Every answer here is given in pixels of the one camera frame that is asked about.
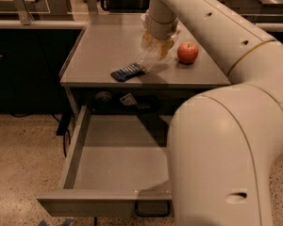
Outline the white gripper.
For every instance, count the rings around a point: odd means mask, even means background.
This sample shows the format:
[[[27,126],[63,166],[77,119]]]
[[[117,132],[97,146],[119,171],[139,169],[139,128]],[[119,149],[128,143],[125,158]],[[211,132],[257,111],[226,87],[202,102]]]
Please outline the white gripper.
[[[177,30],[178,20],[163,23],[156,22],[149,14],[144,14],[144,28],[141,45],[143,49],[154,48],[158,40],[158,60],[164,59],[175,42],[169,39]]]

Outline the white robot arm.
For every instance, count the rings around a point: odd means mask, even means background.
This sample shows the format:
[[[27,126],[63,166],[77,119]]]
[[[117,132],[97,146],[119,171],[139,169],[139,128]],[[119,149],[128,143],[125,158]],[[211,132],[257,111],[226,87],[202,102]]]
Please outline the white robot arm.
[[[273,226],[269,176],[283,154],[283,44],[217,0],[150,0],[159,40],[179,20],[229,79],[186,101],[168,132],[176,226]]]

